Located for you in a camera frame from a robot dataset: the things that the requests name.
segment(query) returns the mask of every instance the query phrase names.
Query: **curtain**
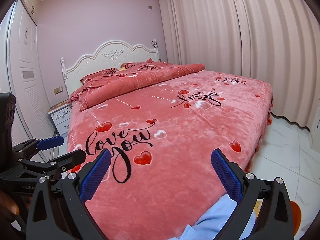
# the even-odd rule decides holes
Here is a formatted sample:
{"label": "curtain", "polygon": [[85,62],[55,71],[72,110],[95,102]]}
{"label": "curtain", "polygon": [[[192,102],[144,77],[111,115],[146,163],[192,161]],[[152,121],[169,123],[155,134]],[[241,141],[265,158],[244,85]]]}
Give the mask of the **curtain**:
{"label": "curtain", "polygon": [[304,0],[159,1],[168,59],[268,82],[272,112],[312,126],[320,96],[320,28]]}
{"label": "curtain", "polygon": [[159,0],[168,61],[241,75],[234,0]]}

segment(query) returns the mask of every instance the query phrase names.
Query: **blue gripper pad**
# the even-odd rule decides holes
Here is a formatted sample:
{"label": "blue gripper pad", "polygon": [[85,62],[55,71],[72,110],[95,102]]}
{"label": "blue gripper pad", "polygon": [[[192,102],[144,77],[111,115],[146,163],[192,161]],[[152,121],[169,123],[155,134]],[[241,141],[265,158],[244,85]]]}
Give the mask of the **blue gripper pad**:
{"label": "blue gripper pad", "polygon": [[229,197],[239,204],[243,198],[242,184],[217,149],[211,154],[211,165]]}
{"label": "blue gripper pad", "polygon": [[80,186],[80,195],[79,198],[84,204],[87,200],[93,198],[96,190],[102,181],[104,175],[109,169],[111,164],[111,153],[107,149],[99,154],[95,160],[94,166],[90,169],[88,175],[84,178]]}
{"label": "blue gripper pad", "polygon": [[56,136],[44,140],[40,140],[38,144],[36,145],[37,149],[39,150],[47,150],[54,147],[58,147],[64,143],[64,139],[61,136]]}

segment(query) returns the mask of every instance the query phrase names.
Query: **bedside table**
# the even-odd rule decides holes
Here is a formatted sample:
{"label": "bedside table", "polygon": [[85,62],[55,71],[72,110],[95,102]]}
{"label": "bedside table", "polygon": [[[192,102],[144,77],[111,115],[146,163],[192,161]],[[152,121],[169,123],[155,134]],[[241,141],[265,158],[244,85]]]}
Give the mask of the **bedside table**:
{"label": "bedside table", "polygon": [[48,111],[48,115],[51,116],[54,125],[62,137],[68,136],[71,108],[72,103],[68,103],[68,100],[66,100],[51,107]]}

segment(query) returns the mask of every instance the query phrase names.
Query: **blue towel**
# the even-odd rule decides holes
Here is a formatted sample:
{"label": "blue towel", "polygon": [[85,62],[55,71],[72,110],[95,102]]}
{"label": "blue towel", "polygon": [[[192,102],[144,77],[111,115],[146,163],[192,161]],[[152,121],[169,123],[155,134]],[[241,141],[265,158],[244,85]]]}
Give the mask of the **blue towel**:
{"label": "blue towel", "polygon": [[[193,227],[187,225],[181,236],[169,240],[213,240],[228,221],[236,205],[237,202],[231,200],[227,194],[223,195],[199,218]],[[250,235],[255,220],[256,216],[253,211],[240,239]]]}

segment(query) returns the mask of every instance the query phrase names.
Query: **screw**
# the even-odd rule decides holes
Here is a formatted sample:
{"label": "screw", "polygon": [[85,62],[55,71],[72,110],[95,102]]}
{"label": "screw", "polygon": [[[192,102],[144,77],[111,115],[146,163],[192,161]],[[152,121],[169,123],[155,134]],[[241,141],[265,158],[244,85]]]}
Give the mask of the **screw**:
{"label": "screw", "polygon": [[281,179],[281,178],[276,178],[276,182],[278,182],[279,184],[282,184],[282,183],[283,183],[283,179]]}
{"label": "screw", "polygon": [[41,178],[39,179],[39,182],[40,182],[40,183],[44,183],[44,182],[45,182],[45,177],[41,177]]}
{"label": "screw", "polygon": [[252,173],[247,173],[245,176],[247,179],[254,179],[254,175]]}
{"label": "screw", "polygon": [[70,173],[70,174],[68,175],[68,179],[75,179],[76,176],[77,176],[76,173]]}

